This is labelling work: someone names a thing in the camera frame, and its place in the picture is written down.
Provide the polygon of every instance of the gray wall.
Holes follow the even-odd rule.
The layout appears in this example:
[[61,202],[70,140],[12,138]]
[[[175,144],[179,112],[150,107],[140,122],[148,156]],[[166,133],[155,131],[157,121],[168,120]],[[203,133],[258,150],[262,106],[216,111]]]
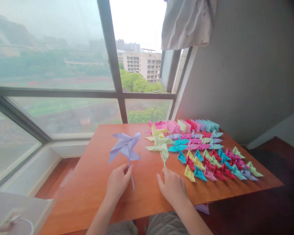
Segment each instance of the gray wall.
[[286,0],[221,0],[176,118],[217,122],[241,144],[294,113],[294,11]]

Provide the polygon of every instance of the glass pane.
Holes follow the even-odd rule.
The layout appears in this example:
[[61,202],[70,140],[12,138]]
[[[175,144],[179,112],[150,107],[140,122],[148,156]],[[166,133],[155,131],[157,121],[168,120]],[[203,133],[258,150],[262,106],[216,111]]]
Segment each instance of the glass pane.
[[0,180],[40,145],[38,140],[0,113]]
[[159,83],[159,75],[161,22],[167,3],[161,0],[110,0],[110,7],[123,91],[166,93]]
[[128,123],[168,120],[173,100],[125,99]]
[[91,137],[100,124],[120,124],[117,99],[10,97],[54,139]]
[[0,0],[0,86],[114,90],[97,1]]

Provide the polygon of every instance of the power outlet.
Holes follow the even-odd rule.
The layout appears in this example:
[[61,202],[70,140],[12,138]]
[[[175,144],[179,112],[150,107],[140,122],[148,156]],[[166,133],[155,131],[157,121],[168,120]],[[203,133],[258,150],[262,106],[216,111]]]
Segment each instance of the power outlet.
[[13,209],[8,216],[2,221],[1,226],[0,226],[0,232],[9,232],[13,228],[13,224],[11,222],[11,219],[22,215],[23,210],[21,209]]

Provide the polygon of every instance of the wooden floor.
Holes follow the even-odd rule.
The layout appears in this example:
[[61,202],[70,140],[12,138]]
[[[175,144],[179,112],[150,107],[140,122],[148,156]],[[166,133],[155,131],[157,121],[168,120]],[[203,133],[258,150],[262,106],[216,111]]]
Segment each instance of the wooden floor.
[[[294,234],[294,148],[275,138],[257,148],[264,153],[257,160],[275,174],[284,187],[265,190],[209,205],[210,216],[200,212],[216,234]],[[257,152],[251,153],[255,158]],[[275,158],[284,159],[279,165]],[[63,159],[39,192],[38,198],[56,198],[70,177],[79,158]],[[148,218],[135,220],[139,235],[145,234]],[[67,235],[85,235],[86,230]]]

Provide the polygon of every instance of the sky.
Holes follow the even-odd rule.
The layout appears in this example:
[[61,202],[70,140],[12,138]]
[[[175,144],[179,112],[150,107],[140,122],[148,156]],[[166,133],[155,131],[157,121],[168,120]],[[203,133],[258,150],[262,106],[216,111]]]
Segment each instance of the sky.
[[[110,0],[110,6],[116,40],[161,52],[163,0]],[[96,0],[0,0],[0,15],[37,38],[65,38],[69,44],[103,38]]]

